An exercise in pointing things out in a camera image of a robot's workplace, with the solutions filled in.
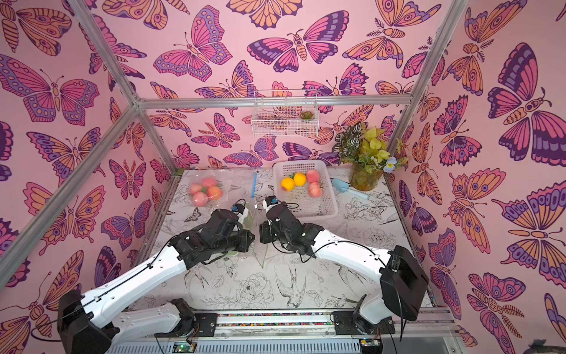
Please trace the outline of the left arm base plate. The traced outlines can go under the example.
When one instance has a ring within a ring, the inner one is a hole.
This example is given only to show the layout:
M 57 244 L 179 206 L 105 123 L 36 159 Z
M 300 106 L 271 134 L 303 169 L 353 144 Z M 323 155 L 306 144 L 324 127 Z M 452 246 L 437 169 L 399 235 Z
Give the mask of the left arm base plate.
M 195 315 L 182 319 L 175 328 L 179 337 L 187 339 L 212 338 L 218 325 L 218 313 L 197 312 Z

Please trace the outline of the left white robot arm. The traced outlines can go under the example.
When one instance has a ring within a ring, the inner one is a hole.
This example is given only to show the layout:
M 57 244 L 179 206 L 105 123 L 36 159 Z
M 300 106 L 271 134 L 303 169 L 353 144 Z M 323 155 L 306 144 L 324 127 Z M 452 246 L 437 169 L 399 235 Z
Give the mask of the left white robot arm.
M 195 333 L 195 313 L 183 299 L 140 311 L 129 306 L 194 266 L 212 263 L 231 251 L 247 252 L 255 239 L 244 227 L 249 214 L 243 204 L 216 209 L 206 223 L 171 237 L 155 255 L 125 274 L 84 294 L 63 295 L 57 331 L 65 352 L 106 353 L 146 336 Z

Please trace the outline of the clear green-zipper zip-top bag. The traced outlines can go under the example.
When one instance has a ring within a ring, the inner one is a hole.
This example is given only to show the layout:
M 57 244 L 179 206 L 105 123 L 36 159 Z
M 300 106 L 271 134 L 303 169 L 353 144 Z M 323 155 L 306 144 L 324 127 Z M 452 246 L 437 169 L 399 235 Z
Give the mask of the clear green-zipper zip-top bag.
M 239 222 L 234 227 L 234 233 L 238 233 L 241 240 L 240 245 L 234 251 L 253 259 L 259 268 L 265 269 L 268 258 L 268 246 L 260 242 L 260 226 L 266 221 L 264 210 L 253 201 L 246 200 L 246 203 L 250 209 L 251 216 L 246 221 L 246 228 Z

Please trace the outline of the clear blue-zipper zip-top bag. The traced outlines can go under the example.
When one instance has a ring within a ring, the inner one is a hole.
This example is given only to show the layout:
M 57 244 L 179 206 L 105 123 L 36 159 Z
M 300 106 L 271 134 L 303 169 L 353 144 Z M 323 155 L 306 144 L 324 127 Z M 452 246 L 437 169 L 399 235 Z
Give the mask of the clear blue-zipper zip-top bag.
M 180 187 L 189 205 L 229 209 L 251 199 L 255 181 L 256 173 L 249 170 L 186 171 Z

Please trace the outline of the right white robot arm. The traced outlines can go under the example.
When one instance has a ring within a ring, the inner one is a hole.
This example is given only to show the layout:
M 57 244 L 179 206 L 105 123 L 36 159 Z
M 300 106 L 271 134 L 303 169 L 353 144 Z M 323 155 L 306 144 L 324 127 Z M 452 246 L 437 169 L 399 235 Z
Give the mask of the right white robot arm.
M 302 224 L 288 204 L 271 196 L 263 201 L 267 221 L 259 228 L 260 242 L 280 243 L 303 263 L 321 259 L 338 263 L 380 285 L 376 295 L 364 295 L 352 313 L 355 328 L 375 334 L 383 320 L 399 317 L 402 324 L 418 319 L 429 277 L 403 246 L 375 249 L 340 237 L 318 224 Z

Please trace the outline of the orange-red peach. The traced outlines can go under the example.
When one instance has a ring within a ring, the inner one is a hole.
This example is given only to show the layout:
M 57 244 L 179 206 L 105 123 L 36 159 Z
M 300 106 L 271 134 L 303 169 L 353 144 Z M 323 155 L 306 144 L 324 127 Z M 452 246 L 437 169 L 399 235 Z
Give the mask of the orange-red peach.
M 216 200 L 221 199 L 223 197 L 223 191 L 218 186 L 210 187 L 210 188 L 207 188 L 207 196 L 208 196 L 210 201 L 216 201 Z

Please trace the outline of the pink peach mid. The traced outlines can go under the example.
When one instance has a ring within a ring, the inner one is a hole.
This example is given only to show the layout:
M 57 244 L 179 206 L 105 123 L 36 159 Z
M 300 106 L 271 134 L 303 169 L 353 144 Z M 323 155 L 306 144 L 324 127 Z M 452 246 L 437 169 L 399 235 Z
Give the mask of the pink peach mid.
M 318 182 L 310 183 L 308 190 L 309 190 L 309 195 L 315 199 L 320 198 L 323 193 L 321 185 Z

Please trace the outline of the yellow peach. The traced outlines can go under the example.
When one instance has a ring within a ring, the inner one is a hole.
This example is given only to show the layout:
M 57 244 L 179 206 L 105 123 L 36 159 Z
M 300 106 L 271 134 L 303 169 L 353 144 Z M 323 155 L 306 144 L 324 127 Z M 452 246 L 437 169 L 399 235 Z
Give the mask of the yellow peach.
M 307 183 L 307 177 L 304 173 L 295 173 L 293 175 L 293 181 L 296 187 L 302 187 Z
M 283 178 L 283 180 L 281 181 L 281 188 L 285 192 L 290 192 L 294 190 L 295 187 L 296 187 L 296 183 L 293 178 L 286 177 Z

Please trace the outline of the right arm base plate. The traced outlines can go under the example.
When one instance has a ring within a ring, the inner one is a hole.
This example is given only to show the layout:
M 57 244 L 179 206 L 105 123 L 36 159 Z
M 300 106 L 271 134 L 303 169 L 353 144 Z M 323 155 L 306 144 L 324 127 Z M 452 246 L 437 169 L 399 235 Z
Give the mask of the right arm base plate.
M 333 311 L 330 315 L 337 335 L 375 335 L 395 334 L 395 326 L 391 317 L 371 324 L 354 311 Z

